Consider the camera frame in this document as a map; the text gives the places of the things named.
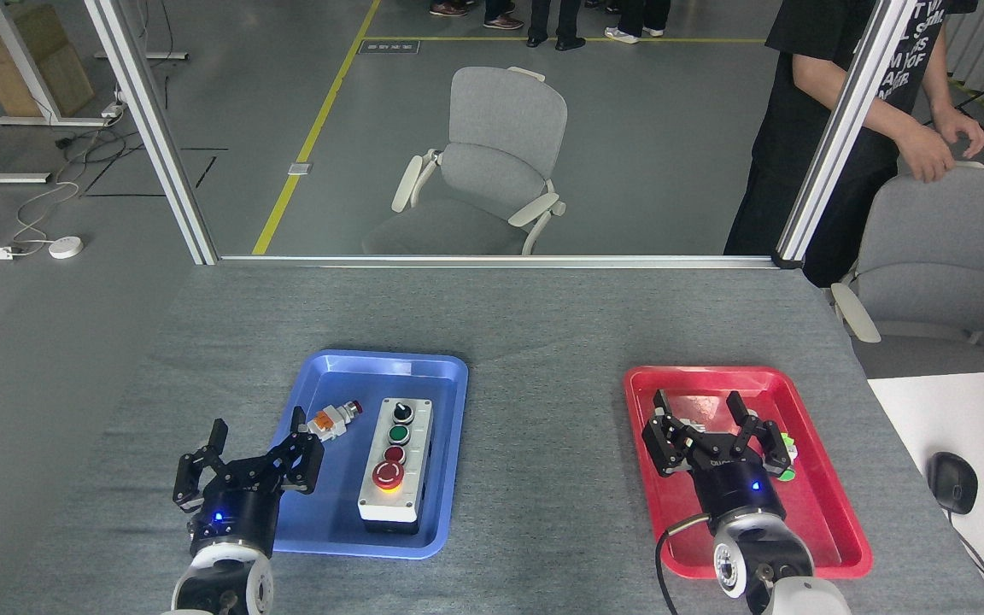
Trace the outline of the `person's right hand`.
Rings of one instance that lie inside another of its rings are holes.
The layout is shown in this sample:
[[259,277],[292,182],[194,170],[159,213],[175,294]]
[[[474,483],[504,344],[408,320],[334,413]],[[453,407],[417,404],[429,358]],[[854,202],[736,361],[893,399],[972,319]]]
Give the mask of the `person's right hand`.
[[954,168],[948,144],[932,128],[909,122],[894,133],[892,140],[916,180],[933,183]]

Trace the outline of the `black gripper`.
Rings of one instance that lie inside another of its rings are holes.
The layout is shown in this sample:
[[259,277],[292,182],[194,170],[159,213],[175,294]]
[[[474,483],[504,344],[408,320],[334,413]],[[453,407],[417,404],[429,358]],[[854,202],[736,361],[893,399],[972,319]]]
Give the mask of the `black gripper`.
[[728,452],[742,459],[749,455],[751,437],[757,437],[763,466],[750,460],[736,460],[704,467],[711,454],[704,425],[673,415],[672,402],[664,390],[657,390],[653,395],[653,404],[653,415],[641,429],[641,440],[649,458],[661,477],[695,469],[695,493],[700,509],[710,517],[708,523],[719,523],[731,513],[754,510],[775,514],[782,520],[788,516],[768,475],[782,475],[790,467],[788,445],[782,440],[776,421],[762,420],[747,407],[741,393],[733,390],[728,394],[727,406],[739,431]]
[[[233,542],[273,555],[282,491],[311,494],[324,458],[319,436],[306,428],[306,413],[294,407],[289,435],[266,454],[253,458],[249,488],[241,488],[233,467],[222,460],[229,427],[215,418],[210,436],[201,448],[179,458],[174,478],[173,501],[191,515],[191,555],[208,546]],[[200,489],[204,470],[215,478]]]

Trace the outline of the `person's left hand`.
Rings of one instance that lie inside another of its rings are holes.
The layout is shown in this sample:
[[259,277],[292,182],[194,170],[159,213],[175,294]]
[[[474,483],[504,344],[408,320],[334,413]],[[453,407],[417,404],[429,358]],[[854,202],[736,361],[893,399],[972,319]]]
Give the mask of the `person's left hand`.
[[967,148],[962,155],[964,159],[972,160],[984,149],[984,129],[979,122],[957,108],[947,108],[934,112],[934,129],[949,144],[955,144],[959,137],[966,137]]

